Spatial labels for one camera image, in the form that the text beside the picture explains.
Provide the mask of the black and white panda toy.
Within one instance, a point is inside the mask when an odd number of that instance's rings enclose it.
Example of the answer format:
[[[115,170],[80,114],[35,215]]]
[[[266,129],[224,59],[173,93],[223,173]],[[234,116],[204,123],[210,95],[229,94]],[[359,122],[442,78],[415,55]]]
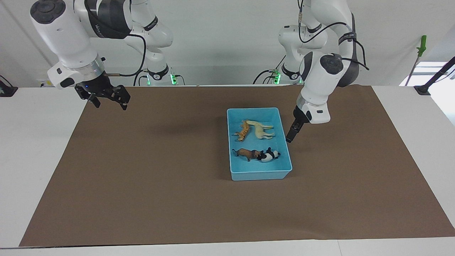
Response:
[[[260,162],[270,162],[273,159],[277,159],[281,155],[280,152],[277,150],[273,150],[271,147],[269,147],[266,151],[260,151],[259,156],[257,157],[257,160]]]

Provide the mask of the cream camel toy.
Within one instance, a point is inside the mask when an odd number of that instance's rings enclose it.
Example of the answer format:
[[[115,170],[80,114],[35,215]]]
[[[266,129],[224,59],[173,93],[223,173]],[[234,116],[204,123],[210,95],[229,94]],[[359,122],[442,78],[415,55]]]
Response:
[[[273,136],[275,136],[275,133],[267,133],[265,130],[268,129],[273,129],[274,126],[268,126],[264,125],[262,123],[259,123],[257,121],[251,121],[251,120],[246,120],[246,123],[249,124],[250,126],[255,127],[255,136],[258,139],[271,139]]]

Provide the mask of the orange striped tiger toy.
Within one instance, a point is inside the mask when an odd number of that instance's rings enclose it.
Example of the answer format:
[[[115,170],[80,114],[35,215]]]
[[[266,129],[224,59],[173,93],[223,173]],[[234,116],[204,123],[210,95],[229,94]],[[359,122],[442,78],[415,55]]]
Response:
[[[239,142],[243,142],[245,140],[246,136],[248,135],[251,129],[250,125],[247,122],[248,120],[242,121],[242,124],[240,125],[242,130],[234,133],[234,135],[237,136],[237,141]]]

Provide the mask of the brown lion toy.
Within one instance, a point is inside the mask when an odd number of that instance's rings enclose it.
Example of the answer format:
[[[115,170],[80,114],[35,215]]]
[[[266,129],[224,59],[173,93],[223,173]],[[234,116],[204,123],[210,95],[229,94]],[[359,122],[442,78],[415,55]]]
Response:
[[[261,154],[263,153],[262,151],[248,150],[245,148],[240,148],[238,150],[232,149],[232,151],[237,157],[239,156],[246,157],[248,162],[250,162],[251,159],[261,159]]]

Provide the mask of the light blue plastic storage box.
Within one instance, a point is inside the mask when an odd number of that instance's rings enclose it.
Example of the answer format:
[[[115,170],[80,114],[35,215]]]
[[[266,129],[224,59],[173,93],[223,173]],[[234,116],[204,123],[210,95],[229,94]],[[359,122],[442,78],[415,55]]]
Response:
[[[230,173],[233,181],[279,180],[291,172],[293,167],[278,108],[230,108],[226,111],[226,119],[229,133]],[[255,127],[250,126],[251,129],[245,140],[237,141],[234,133],[242,130],[240,125],[244,120],[274,126],[273,129],[265,130],[265,132],[275,133],[275,136],[271,139],[258,139],[255,136]],[[232,151],[232,149],[240,148],[266,151],[269,147],[281,153],[277,159],[270,162],[260,162],[257,159],[251,159],[248,162],[246,157],[237,157]]]

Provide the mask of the brown table mat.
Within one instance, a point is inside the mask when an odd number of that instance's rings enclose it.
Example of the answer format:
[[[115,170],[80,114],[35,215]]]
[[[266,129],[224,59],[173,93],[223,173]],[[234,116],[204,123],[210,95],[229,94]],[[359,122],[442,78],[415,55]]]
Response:
[[[232,180],[226,111],[276,107],[288,130],[299,87],[128,90],[126,111],[86,104],[20,246],[455,236],[369,86],[337,89],[291,172],[253,181]]]

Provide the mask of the black clamp mount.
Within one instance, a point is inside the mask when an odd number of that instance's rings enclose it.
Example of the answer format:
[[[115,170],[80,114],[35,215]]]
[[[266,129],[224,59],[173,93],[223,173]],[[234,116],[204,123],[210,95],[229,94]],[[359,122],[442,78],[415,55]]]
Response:
[[[4,76],[0,75],[0,97],[12,97],[18,90]]]

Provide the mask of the green handled tool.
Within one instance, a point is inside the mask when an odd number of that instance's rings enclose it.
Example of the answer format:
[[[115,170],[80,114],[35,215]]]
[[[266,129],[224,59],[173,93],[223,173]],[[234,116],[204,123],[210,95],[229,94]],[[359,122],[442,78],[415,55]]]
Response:
[[[405,86],[408,86],[408,83],[411,80],[411,77],[412,77],[412,75],[414,73],[414,70],[415,70],[417,64],[419,63],[420,58],[422,57],[423,53],[425,52],[425,50],[427,48],[426,47],[426,40],[427,40],[427,36],[425,34],[423,36],[421,36],[420,46],[416,47],[416,49],[417,49],[417,58],[416,58],[416,60],[414,62],[413,67],[411,68],[411,71],[410,71],[410,73],[408,75],[408,78],[406,80]]]

